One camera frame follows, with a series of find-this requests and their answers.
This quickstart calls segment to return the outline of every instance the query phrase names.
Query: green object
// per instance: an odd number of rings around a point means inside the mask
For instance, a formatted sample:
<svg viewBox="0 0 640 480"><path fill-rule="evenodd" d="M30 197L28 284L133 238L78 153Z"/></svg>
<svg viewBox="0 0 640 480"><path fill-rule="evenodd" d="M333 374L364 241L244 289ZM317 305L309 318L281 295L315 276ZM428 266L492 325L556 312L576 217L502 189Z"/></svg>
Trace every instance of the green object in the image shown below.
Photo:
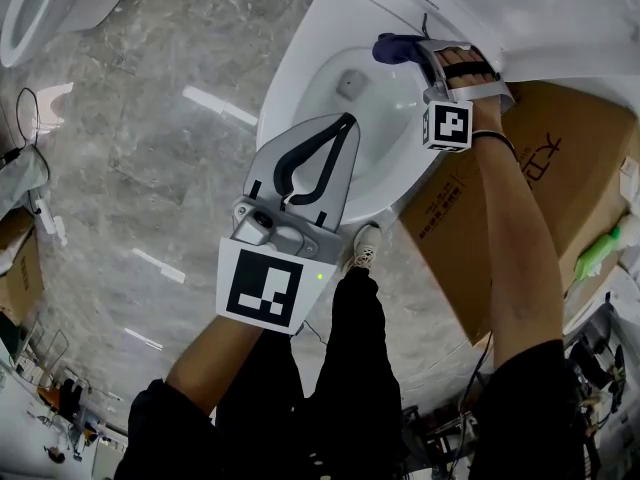
<svg viewBox="0 0 640 480"><path fill-rule="evenodd" d="M608 235L602 235L578 258L576 263L576 279L582 281L589 273L616 248L620 238L620 228L616 226Z"/></svg>

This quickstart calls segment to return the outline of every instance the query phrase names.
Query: marble floor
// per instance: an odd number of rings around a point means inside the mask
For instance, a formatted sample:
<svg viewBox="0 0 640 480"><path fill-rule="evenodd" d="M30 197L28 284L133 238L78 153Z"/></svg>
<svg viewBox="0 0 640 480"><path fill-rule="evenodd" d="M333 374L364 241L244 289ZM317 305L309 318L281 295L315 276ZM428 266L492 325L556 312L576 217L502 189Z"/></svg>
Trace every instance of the marble floor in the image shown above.
<svg viewBox="0 0 640 480"><path fill-rule="evenodd" d="M71 346L60 364L88 379L91 407L116 426L126 427L135 395L213 317L218 242L232 231L231 204L255 152L255 126L183 92L195 87L257 117L311 1L122 0L96 29L57 37L27 64L0 71L3 125L16 142L18 93L27 86L38 95L38 145L51 168L42 192L68 237L62 246L38 229L42 343L64 330ZM28 97L19 114L33 140ZM463 389L480 351L397 221L399 207L379 216L385 240L373 276L403 404L428 411ZM134 250L184 272L184 284ZM309 317L325 340L335 282ZM293 348L309 393L324 345L305 328Z"/></svg>

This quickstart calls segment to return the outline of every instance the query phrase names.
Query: black wristband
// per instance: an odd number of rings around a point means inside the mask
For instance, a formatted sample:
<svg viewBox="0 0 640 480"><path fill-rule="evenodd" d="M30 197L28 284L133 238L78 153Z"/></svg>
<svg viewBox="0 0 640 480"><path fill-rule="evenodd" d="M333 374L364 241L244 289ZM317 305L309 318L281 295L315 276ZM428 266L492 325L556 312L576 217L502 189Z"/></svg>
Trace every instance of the black wristband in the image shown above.
<svg viewBox="0 0 640 480"><path fill-rule="evenodd" d="M513 157L516 159L516 162L518 161L518 156L516 155L516 148L513 147L513 144L511 143L511 141L509 139L507 139L501 133L494 132L494 131L491 131L491 130L478 130L478 131L473 132L471 134L472 143L473 143L473 141L475 141L476 139L478 139L480 137L492 137L494 139L498 139L499 141L505 143L508 146L508 148L511 150L511 152L513 153Z"/></svg>

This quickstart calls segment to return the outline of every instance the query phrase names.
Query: brown cardboard box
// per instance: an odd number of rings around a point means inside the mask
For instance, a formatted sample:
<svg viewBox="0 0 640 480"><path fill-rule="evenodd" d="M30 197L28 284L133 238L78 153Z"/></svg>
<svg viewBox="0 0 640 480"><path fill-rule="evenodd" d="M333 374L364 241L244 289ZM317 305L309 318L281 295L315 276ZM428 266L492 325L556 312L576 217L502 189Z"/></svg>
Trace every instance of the brown cardboard box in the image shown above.
<svg viewBox="0 0 640 480"><path fill-rule="evenodd" d="M566 291L578 256L626 208L618 171L625 156L640 159L636 118L618 105L549 83L511 89L517 104L504 116L505 132L551 231ZM489 331L491 278L484 192L473 152L448 155L401 220L469 340L477 343ZM603 265L602 279L612 267Z"/></svg>
<svg viewBox="0 0 640 480"><path fill-rule="evenodd" d="M11 268L0 276L0 311L15 325L20 325L44 290L38 245L33 218L26 210L13 210L0 221L0 251L25 233Z"/></svg>

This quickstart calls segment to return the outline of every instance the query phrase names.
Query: shoe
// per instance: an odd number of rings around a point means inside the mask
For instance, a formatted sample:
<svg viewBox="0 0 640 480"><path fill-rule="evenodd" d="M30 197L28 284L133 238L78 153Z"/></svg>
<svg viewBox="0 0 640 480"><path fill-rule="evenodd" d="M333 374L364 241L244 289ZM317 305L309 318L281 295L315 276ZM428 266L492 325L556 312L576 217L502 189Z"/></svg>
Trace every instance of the shoe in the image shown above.
<svg viewBox="0 0 640 480"><path fill-rule="evenodd" d="M346 274L353 267L371 269L382 239L382 231L377 224L367 224L356 233L353 239L353 256L342 267Z"/></svg>

